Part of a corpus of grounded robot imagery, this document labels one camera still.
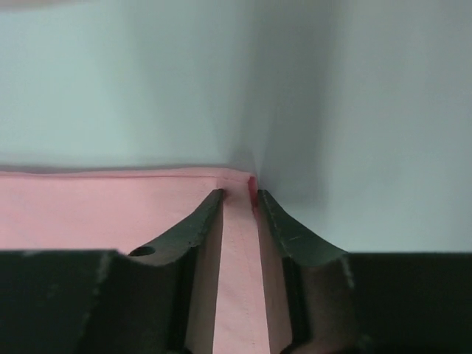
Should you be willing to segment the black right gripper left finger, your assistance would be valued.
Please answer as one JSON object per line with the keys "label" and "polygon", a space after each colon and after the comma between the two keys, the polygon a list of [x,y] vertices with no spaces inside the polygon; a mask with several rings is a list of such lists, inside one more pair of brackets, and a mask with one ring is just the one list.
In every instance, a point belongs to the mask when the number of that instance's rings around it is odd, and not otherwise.
{"label": "black right gripper left finger", "polygon": [[223,190],[130,254],[1,253],[3,353],[211,353]]}

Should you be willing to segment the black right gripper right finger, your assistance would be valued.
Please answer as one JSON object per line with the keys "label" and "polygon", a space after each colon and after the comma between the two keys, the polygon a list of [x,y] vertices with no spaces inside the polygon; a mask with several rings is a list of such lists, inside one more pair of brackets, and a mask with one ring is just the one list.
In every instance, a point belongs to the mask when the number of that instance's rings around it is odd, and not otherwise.
{"label": "black right gripper right finger", "polygon": [[469,353],[471,255],[342,250],[257,193],[271,353]]}

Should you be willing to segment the pink t shirt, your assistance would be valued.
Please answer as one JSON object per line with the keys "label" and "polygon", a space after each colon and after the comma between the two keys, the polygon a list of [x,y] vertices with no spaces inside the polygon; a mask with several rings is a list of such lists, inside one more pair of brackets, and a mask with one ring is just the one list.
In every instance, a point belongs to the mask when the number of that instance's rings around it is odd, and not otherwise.
{"label": "pink t shirt", "polygon": [[128,253],[226,192],[213,350],[267,353],[257,179],[224,168],[78,174],[2,173],[3,249],[117,249]]}

